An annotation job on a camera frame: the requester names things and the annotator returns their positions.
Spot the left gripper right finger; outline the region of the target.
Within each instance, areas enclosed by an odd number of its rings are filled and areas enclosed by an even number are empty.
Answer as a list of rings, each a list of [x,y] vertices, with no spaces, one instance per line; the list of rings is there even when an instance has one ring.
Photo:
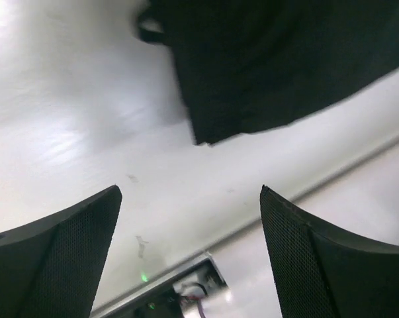
[[[260,211],[283,317],[399,317],[399,246],[342,229],[267,186]]]

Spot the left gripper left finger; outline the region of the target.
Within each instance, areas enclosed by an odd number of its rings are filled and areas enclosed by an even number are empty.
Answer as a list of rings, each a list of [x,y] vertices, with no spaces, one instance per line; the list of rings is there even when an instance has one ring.
[[[0,233],[0,318],[88,317],[121,202],[113,185]]]

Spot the black shorts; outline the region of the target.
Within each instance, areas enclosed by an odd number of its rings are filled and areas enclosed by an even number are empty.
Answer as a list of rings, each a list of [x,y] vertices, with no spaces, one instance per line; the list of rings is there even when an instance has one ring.
[[[150,1],[197,144],[288,125],[399,68],[397,1]]]

